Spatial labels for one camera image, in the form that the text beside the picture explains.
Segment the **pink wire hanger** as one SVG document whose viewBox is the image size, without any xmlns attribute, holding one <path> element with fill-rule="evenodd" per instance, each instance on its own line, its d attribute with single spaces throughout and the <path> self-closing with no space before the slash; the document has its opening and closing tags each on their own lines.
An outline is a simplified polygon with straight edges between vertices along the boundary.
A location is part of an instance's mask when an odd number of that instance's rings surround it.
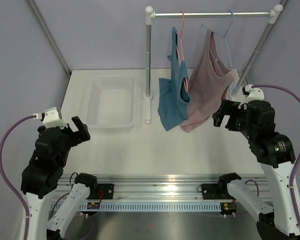
<svg viewBox="0 0 300 240">
<path fill-rule="evenodd" d="M 181 27 L 180 32 L 177 33 L 177 35 L 179 37 L 179 42 L 180 42 L 181 55 L 179 53 L 179 48 L 176 47 L 179 65 L 181 65 L 181 63 L 185 61 L 184 48 L 183 48 L 183 30 L 184 30 L 184 25 L 185 25 L 185 13 L 183 11 L 181 11 L 181 13 L 182 13 L 182 27 Z M 185 77 L 183 79 L 183 85 L 184 85 L 185 91 L 188 92 L 189 91 L 189 80 L 187 77 Z"/>
</svg>

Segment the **teal tank top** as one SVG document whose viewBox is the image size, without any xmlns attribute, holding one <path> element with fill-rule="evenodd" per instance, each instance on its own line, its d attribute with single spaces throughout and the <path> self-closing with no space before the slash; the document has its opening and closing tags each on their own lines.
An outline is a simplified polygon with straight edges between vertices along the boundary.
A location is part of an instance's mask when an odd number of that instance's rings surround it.
<svg viewBox="0 0 300 240">
<path fill-rule="evenodd" d="M 173 129 L 188 119 L 187 107 L 191 97 L 187 91 L 189 75 L 182 53 L 178 48 L 178 32 L 171 30 L 170 78 L 159 78 L 158 115 L 166 131 Z"/>
</svg>

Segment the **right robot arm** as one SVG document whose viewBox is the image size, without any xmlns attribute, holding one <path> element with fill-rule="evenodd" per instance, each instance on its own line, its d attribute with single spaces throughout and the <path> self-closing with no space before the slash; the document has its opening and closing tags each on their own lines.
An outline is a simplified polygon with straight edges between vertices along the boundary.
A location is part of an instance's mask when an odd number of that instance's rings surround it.
<svg viewBox="0 0 300 240">
<path fill-rule="evenodd" d="M 290 139 L 275 131 L 275 110 L 264 100 L 252 100 L 243 106 L 223 100 L 212 115 L 214 126 L 219 127 L 224 116 L 229 117 L 226 129 L 240 132 L 247 139 L 266 177 L 272 205 L 253 193 L 236 173 L 219 177 L 218 195 L 240 202 L 255 220 L 261 239 L 300 240 L 300 197 L 294 194 L 294 204 L 291 190 L 297 185 L 290 183 L 296 157 Z"/>
</svg>

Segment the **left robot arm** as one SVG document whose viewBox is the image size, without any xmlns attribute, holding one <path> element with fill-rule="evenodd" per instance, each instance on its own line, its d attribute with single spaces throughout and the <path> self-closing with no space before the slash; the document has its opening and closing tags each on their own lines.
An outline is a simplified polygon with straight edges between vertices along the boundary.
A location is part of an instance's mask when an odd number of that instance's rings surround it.
<svg viewBox="0 0 300 240">
<path fill-rule="evenodd" d="M 85 199 L 98 194 L 97 177 L 80 173 L 70 193 L 55 216 L 49 218 L 49 211 L 59 179 L 62 177 L 70 149 L 89 141 L 91 136 L 86 124 L 79 117 L 71 119 L 77 131 L 68 124 L 64 127 L 53 124 L 38 128 L 38 139 L 28 166 L 22 172 L 21 191 L 27 210 L 22 223 L 25 237 L 29 240 L 61 240 Z"/>
</svg>

